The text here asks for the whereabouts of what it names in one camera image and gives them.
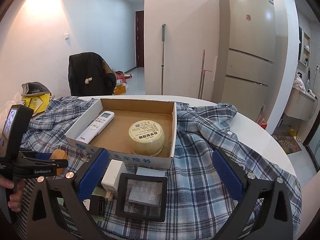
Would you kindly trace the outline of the white cardboard tray box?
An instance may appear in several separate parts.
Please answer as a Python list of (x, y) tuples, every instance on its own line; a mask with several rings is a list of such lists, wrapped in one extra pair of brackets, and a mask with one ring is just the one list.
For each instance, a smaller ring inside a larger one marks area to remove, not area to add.
[[(115, 114), (114, 119), (86, 144), (77, 140), (79, 135), (104, 111)], [(159, 155), (151, 156), (132, 152), (129, 129), (132, 124), (143, 120), (155, 121), (164, 132), (164, 144)], [(99, 148), (108, 151), (111, 159), (123, 161), (127, 165), (169, 169), (172, 165), (177, 133), (177, 108), (175, 102), (122, 99), (115, 96), (96, 100), (66, 132), (68, 143), (88, 153)]]

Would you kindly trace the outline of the orange plastic box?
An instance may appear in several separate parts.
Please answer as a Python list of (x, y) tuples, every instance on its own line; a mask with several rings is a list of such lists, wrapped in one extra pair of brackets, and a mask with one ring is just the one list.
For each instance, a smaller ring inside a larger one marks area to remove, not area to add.
[[(49, 158), (50, 160), (58, 160), (58, 161), (62, 161), (62, 160), (68, 160), (68, 155), (66, 153), (66, 151), (62, 150), (62, 149), (56, 149), (54, 150), (54, 152), (52, 153), (52, 155)], [(60, 176), (63, 173), (63, 170), (65, 169), (66, 166), (60, 166), (59, 168), (56, 169), (56, 175)]]

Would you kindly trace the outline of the white remote control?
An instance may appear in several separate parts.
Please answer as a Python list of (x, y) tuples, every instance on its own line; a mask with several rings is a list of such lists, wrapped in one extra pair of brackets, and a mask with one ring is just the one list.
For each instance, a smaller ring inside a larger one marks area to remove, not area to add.
[(114, 119), (114, 116), (113, 112), (104, 111), (87, 126), (76, 140), (89, 144)]

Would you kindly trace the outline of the yellow box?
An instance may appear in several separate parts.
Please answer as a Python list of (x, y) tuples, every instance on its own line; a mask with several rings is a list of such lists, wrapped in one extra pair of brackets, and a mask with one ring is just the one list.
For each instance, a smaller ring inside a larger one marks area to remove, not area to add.
[(49, 93), (38, 96), (26, 96), (22, 98), (22, 104), (32, 109), (33, 116), (43, 113), (51, 101)]

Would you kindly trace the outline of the grey pouch bag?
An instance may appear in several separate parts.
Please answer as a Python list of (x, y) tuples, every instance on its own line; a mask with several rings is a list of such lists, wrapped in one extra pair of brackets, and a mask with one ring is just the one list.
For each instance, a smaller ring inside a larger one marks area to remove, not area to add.
[(51, 92), (40, 82), (29, 82), (22, 84), (22, 97), (41, 96), (44, 94), (51, 94)]

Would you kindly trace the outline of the black square display frame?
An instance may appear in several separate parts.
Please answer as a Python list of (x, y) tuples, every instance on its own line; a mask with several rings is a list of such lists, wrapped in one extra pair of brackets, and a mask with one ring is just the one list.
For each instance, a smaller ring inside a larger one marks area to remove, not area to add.
[(138, 221), (164, 222), (167, 208), (167, 177), (120, 175), (116, 215)]

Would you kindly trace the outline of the red carton by fridge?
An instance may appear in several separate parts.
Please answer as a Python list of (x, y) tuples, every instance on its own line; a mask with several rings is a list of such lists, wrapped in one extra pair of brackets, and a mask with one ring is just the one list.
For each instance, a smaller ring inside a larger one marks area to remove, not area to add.
[(257, 124), (262, 129), (266, 129), (267, 128), (267, 121), (261, 115), (259, 115), (258, 118), (257, 118)]

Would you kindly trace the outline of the black jacket on chair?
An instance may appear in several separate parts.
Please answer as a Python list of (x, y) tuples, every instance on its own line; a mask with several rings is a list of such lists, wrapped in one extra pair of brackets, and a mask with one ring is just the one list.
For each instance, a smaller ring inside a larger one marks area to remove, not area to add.
[(69, 56), (68, 82), (72, 96), (112, 95), (116, 73), (97, 53), (84, 52)]

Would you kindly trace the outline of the small black box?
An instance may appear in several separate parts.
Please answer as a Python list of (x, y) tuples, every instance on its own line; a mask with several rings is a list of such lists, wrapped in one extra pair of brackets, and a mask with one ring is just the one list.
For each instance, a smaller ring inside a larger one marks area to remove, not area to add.
[(106, 208), (106, 199), (102, 196), (91, 195), (89, 203), (89, 213), (94, 216), (103, 217)]

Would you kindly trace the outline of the round cream lidded container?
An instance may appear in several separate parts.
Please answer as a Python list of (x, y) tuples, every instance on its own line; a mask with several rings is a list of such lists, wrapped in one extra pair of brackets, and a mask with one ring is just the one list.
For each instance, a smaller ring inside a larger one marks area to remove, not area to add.
[(165, 135), (162, 126), (153, 120), (140, 120), (129, 128), (131, 152), (155, 157), (163, 150)]

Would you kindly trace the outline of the blue plaid shirt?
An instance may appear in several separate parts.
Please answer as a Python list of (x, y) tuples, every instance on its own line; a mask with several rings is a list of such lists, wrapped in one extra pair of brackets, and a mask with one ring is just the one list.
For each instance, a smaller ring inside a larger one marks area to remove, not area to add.
[[(45, 113), (31, 121), (21, 147), (41, 153), (66, 150), (70, 171), (84, 163), (85, 151), (70, 146), (65, 133), (96, 100), (68, 96), (53, 100)], [(164, 223), (137, 222), (116, 216), (116, 201), (107, 204), (98, 222), (100, 229), (117, 239), (209, 239), (222, 228), (236, 207), (222, 184), (212, 153), (222, 148), (230, 158), (258, 179), (283, 179), (291, 205), (293, 237), (302, 216), (302, 193), (296, 176), (281, 169), (231, 135), (229, 121), (236, 116), (234, 106), (191, 107), (177, 103), (177, 135), (173, 164), (167, 171), (168, 205)]]

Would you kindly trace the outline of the clear plastic bag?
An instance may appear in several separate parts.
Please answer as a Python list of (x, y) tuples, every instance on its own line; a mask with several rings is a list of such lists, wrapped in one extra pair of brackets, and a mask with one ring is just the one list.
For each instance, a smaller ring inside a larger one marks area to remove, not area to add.
[(21, 93), (17, 92), (12, 99), (7, 101), (4, 106), (1, 107), (0, 112), (0, 130), (1, 133), (3, 131), (3, 127), (5, 124), (5, 121), (7, 119), (8, 113), (13, 105), (23, 105), (24, 100), (22, 99)]

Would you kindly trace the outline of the grey blue box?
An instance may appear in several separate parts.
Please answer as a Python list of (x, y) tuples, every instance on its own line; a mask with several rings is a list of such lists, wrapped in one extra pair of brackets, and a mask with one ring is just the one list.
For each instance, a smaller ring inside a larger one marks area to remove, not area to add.
[(137, 168), (136, 175), (149, 177), (165, 177), (165, 171), (139, 167)]

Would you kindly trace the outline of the white power adapter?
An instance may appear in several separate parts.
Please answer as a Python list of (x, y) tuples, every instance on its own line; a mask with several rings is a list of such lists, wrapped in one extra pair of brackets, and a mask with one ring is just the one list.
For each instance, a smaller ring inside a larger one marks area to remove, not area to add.
[(106, 191), (105, 198), (108, 201), (111, 201), (118, 194), (119, 180), (122, 173), (127, 173), (124, 162), (112, 159), (101, 181), (101, 185)]

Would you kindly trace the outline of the red handled broom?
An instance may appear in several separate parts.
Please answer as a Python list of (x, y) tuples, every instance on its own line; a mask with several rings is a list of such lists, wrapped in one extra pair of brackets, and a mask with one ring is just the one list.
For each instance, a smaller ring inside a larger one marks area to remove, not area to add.
[(199, 91), (198, 91), (198, 97), (197, 97), (198, 99), (202, 99), (203, 89), (204, 89), (204, 80), (205, 80), (206, 72), (212, 72), (211, 70), (208, 70), (208, 69), (204, 68), (205, 54), (206, 54), (206, 51), (203, 50), (203, 52), (202, 52), (202, 62), (201, 62), (200, 84), (199, 84)]

